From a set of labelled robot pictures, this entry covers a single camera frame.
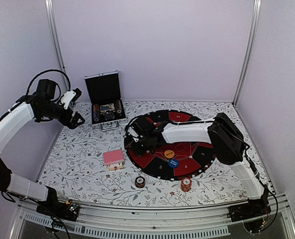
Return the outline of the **orange big blind button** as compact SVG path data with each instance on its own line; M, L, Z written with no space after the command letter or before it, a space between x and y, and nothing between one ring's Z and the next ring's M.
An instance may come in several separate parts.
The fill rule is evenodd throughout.
M172 159L174 156L175 156L175 153L173 150L165 150L164 151L164 156L167 158L167 159Z

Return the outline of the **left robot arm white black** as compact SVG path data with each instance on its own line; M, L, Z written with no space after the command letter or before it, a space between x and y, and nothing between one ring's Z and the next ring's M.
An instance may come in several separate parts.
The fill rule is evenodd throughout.
M32 120L57 120L69 129L75 129L85 122L79 113L71 109L71 103L82 94L80 89L68 90L55 98L56 87L52 80L40 80L34 93L21 97L0 118L0 192L34 200L51 216L58 216L66 207L58 200L56 190L13 173L1 156L8 144L16 145L14 141L23 137L22 129Z

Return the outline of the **orange chip stack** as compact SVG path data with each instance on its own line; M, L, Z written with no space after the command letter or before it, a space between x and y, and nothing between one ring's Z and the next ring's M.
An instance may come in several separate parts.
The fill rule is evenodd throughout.
M181 190L183 192L188 192L192 187L192 181L190 178L184 178L181 181Z

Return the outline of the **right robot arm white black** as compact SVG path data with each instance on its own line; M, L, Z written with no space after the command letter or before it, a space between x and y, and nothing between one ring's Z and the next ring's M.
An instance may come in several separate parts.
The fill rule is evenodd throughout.
M245 205L229 208L234 221L271 212L269 190L245 154L248 144L225 113L208 120L176 110L134 117L125 127L124 147L136 167L169 181L199 175L217 160L233 170L247 193Z

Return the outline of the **blue small blind button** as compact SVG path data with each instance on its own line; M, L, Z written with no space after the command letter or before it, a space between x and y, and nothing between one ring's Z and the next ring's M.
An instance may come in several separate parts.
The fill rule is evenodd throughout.
M171 167L171 168L177 168L179 166L180 162L176 159L170 159L169 162L168 162L168 165Z

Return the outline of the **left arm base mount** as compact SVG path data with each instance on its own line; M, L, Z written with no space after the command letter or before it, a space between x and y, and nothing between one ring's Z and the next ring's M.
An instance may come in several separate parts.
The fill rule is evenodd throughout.
M60 219L75 222L79 216L80 205L71 200L66 202L37 202L36 211L47 216L57 216Z

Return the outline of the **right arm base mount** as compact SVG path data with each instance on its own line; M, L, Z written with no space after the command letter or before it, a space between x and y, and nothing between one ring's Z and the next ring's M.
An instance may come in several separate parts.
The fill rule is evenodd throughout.
M266 226L271 208L262 200L248 200L246 204L230 206L227 217L232 222L249 220L244 223L246 231L252 234L260 233Z

